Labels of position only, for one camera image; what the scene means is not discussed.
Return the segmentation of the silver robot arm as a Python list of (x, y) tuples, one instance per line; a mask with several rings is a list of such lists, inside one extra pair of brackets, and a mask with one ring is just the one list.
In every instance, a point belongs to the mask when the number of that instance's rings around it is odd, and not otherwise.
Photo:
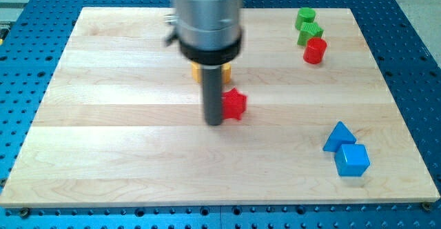
[(205, 122), (223, 122), (222, 66), (235, 59), (241, 48), (240, 10), (243, 0), (172, 0), (174, 13), (165, 16), (173, 27), (165, 38), (169, 46), (199, 64)]

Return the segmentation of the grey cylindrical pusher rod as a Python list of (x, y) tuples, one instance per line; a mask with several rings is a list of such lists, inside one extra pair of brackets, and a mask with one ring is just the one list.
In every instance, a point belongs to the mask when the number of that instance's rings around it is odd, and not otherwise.
[(201, 87), (205, 122), (210, 126), (219, 126), (223, 121), (221, 66), (202, 65)]

